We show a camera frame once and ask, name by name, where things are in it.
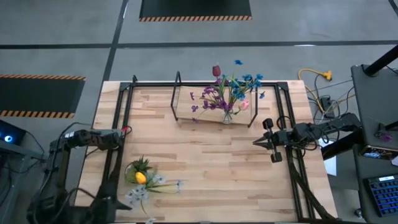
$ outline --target power strip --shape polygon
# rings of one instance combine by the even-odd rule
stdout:
[[[323,117],[324,118],[335,118],[335,112],[331,108],[332,102],[330,100],[330,97],[329,96],[324,96],[324,97],[320,98],[320,103],[321,103],[321,107],[322,107],[322,109],[324,111],[329,109],[329,111],[327,111],[327,113],[325,113],[323,115]]]

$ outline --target concrete floor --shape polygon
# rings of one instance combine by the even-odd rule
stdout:
[[[350,66],[371,63],[393,47],[380,45],[379,40],[398,40],[398,30],[393,28],[398,16],[387,0],[251,0],[252,21],[225,22],[143,23],[138,21],[140,5],[139,0],[128,2],[119,43],[371,40],[374,45],[117,49],[110,80],[130,80],[132,75],[139,80],[173,80],[177,70],[184,80],[208,80],[212,65],[219,63],[228,73],[232,61],[240,59],[245,63],[245,73],[260,71],[268,80],[295,80],[301,68],[333,71],[331,82],[319,79],[321,88],[350,80]],[[122,0],[3,0],[0,45],[110,44],[121,6]],[[109,52],[109,49],[0,50],[0,73],[86,76],[73,121],[92,123]],[[314,74],[303,74],[310,87],[314,78]],[[352,82],[348,82],[321,90],[320,94],[337,99],[351,87]],[[348,105],[350,112],[358,114],[354,98]],[[38,118],[4,120],[34,133],[43,146],[48,146],[71,122]],[[78,185],[84,154],[84,149],[72,152],[68,189]],[[26,223],[27,202],[38,187],[39,173],[39,169],[34,169],[27,174],[13,223]],[[359,207],[357,192],[336,188],[346,181],[333,180],[336,207],[340,218],[357,220],[353,216],[353,210]]]

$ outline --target hazard tape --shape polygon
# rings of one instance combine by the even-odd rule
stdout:
[[[54,112],[54,111],[8,111],[3,110],[0,112],[2,116],[13,116],[21,118],[68,118],[71,119],[75,116],[74,113],[67,112]]]
[[[251,16],[171,16],[143,17],[140,22],[248,21]]]
[[[0,75],[0,78],[31,78],[31,79],[54,79],[54,80],[86,80],[86,77],[61,76],[61,75]]]

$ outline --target wooden table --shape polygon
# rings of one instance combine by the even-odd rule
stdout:
[[[312,122],[304,83],[288,83],[296,122]],[[104,82],[94,128],[111,128],[119,84]],[[124,183],[124,168],[144,155],[169,182],[184,181],[181,195],[150,195],[145,203],[146,212],[157,222],[296,221],[285,150],[279,149],[284,161],[273,164],[271,152],[252,145],[252,141],[264,133],[261,122],[266,118],[275,122],[279,117],[275,91],[261,88],[266,91],[266,97],[259,100],[258,116],[248,128],[206,121],[195,124],[180,119],[176,122],[170,109],[172,90],[172,87],[134,88],[129,117],[132,133],[127,136],[124,148],[119,200],[126,202],[125,195],[132,188]],[[97,192],[105,158],[106,152],[97,151],[86,159],[79,187],[93,194]],[[336,217],[321,152],[307,151],[305,166],[311,190]],[[300,196],[305,206],[302,192]],[[75,205],[89,205],[91,201],[78,193]],[[145,213],[136,208],[133,212],[118,211],[116,221],[144,222],[147,219]]]

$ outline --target flower bunch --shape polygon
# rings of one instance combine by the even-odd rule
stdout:
[[[128,165],[125,171],[125,180],[129,183],[137,184],[126,195],[127,201],[133,209],[136,208],[138,205],[141,205],[142,211],[144,211],[146,215],[147,212],[145,211],[143,202],[148,201],[149,193],[179,194],[183,185],[182,180],[166,184],[166,178],[158,174],[157,169],[152,169],[151,167],[149,169],[146,169],[147,166],[145,166],[144,169],[146,169],[146,171],[137,171],[137,166],[142,167],[143,164],[147,165],[148,162],[149,161],[147,159],[144,160],[143,157],[141,157],[139,160],[134,161],[130,165]],[[176,191],[167,192],[165,190],[162,190],[162,188],[169,186],[176,186]]]
[[[235,65],[243,65],[242,61],[235,60]],[[254,89],[261,87],[261,80],[264,78],[261,74],[257,74],[255,77],[252,75],[243,75],[242,80],[235,78],[232,75],[228,78],[226,75],[221,74],[221,69],[219,65],[213,67],[213,76],[216,77],[214,85],[206,86],[203,90],[201,96],[195,96],[193,92],[190,92],[190,97],[192,100],[199,98],[203,100],[202,108],[205,109],[196,118],[192,120],[198,123],[198,118],[206,110],[223,110],[228,116],[231,114],[237,115],[240,111],[244,111],[249,108],[249,100],[245,100],[246,94],[252,92]],[[263,99],[265,92],[260,93],[260,99]],[[238,111],[233,111],[236,101],[242,101],[239,105]],[[191,107],[192,112],[196,112],[199,109],[198,105],[193,105]]]

